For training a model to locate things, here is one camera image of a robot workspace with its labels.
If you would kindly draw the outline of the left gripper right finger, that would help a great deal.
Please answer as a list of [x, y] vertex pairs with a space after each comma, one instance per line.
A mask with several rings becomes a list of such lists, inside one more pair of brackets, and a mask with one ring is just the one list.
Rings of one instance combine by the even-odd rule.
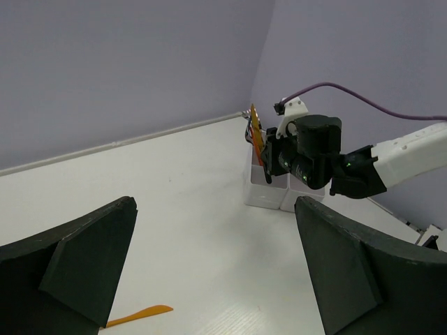
[[310, 197], [295, 217], [326, 334], [445, 334], [446, 253], [351, 220]]

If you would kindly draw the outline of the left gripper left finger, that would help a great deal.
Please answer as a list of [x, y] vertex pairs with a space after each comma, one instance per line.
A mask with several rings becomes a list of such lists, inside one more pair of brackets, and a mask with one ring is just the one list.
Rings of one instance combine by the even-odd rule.
[[137, 219], [134, 198], [1, 247], [2, 334], [97, 334]]

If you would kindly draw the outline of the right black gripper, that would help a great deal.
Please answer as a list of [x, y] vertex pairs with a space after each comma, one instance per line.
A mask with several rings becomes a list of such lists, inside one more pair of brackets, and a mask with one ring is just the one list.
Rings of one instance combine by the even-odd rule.
[[279, 166], [310, 189], [324, 188], [332, 177], [331, 160], [339, 155], [342, 121], [337, 117], [308, 115], [286, 124], [286, 138], [275, 156], [277, 128], [268, 128], [261, 152], [266, 177], [279, 176]]

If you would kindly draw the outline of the blue plastic fork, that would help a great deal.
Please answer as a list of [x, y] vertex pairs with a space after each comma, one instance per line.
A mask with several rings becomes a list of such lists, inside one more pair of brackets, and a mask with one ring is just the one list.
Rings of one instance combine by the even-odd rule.
[[253, 145], [253, 138], [252, 138], [252, 133], [251, 133], [251, 118], [247, 119], [247, 126], [245, 128], [244, 131], [244, 138], [246, 140], [246, 142], [248, 142], [249, 144]]

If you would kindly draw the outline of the yellow plastic knife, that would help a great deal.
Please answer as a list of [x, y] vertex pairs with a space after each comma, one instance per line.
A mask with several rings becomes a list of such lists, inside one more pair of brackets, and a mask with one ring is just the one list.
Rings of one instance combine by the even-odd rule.
[[114, 327], [117, 325], [121, 325], [127, 322], [132, 322], [134, 320], [139, 320], [139, 319], [143, 319], [143, 318], [148, 318], [148, 317], [152, 317], [155, 315], [160, 315], [163, 313], [168, 313], [173, 311], [174, 308], [170, 307], [170, 306], [166, 306], [166, 305], [155, 305], [155, 306], [150, 306], [148, 308], [145, 308], [141, 311], [138, 311], [134, 314], [125, 316], [123, 318], [119, 318], [116, 320], [111, 320], [108, 321], [106, 326], [104, 327], [104, 329], [106, 328], [110, 328], [110, 327]]

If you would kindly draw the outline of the orange chopstick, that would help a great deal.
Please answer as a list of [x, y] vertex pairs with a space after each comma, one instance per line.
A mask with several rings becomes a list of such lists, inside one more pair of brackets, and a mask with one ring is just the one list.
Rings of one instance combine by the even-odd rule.
[[253, 142], [254, 150], [255, 150], [255, 153], [256, 153], [256, 157], [258, 159], [258, 163], [259, 163], [259, 165], [261, 167], [263, 167], [264, 164], [263, 164], [263, 160], [261, 158], [261, 150], [260, 150], [260, 148], [258, 146], [258, 143], [256, 141], [256, 137], [255, 137], [255, 135], [252, 135], [251, 137], [252, 137], [252, 142]]

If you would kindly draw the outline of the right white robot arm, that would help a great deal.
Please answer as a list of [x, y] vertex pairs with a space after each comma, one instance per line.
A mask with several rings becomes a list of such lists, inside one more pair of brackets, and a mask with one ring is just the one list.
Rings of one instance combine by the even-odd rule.
[[359, 200], [385, 193], [407, 179], [446, 166], [446, 123], [394, 140], [341, 152], [342, 122], [308, 115], [269, 128], [261, 161], [265, 179], [291, 174], [308, 188]]

